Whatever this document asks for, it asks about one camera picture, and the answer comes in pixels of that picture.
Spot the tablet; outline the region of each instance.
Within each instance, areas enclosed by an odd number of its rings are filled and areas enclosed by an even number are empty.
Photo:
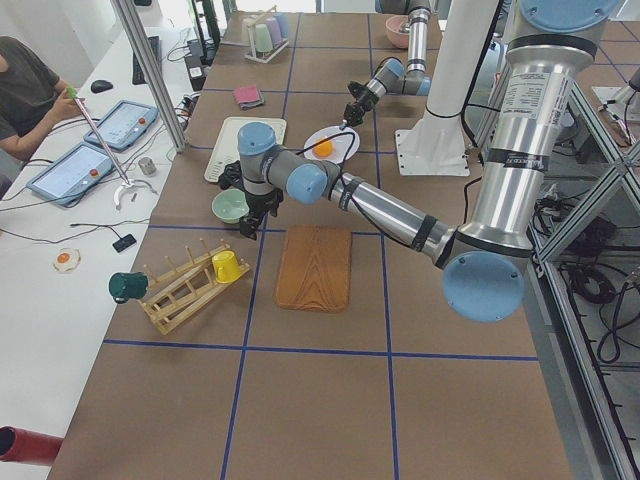
[[[112,150],[122,152],[144,135],[156,118],[156,107],[121,100],[98,122],[98,131]],[[93,130],[85,134],[84,141],[100,145]]]
[[[33,177],[27,188],[45,200],[67,205],[111,173],[107,153],[94,145],[80,143]]]

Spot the red mug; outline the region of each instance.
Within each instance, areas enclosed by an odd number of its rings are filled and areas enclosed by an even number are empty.
[[[0,428],[0,461],[53,465],[62,438],[15,427]]]

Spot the green mug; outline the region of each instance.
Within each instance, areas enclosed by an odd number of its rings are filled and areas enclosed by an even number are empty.
[[[125,303],[131,298],[142,298],[147,293],[149,279],[142,272],[114,273],[109,280],[109,293],[116,303]]]

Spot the wooden cutting board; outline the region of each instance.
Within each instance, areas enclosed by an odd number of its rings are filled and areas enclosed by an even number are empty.
[[[337,313],[349,304],[351,232],[294,226],[287,230],[276,285],[276,305]]]

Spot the egg yolk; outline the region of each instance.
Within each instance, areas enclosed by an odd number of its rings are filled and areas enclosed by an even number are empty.
[[[325,140],[322,143],[319,143],[315,147],[313,147],[313,154],[316,157],[325,158],[333,153],[333,143],[331,140]]]

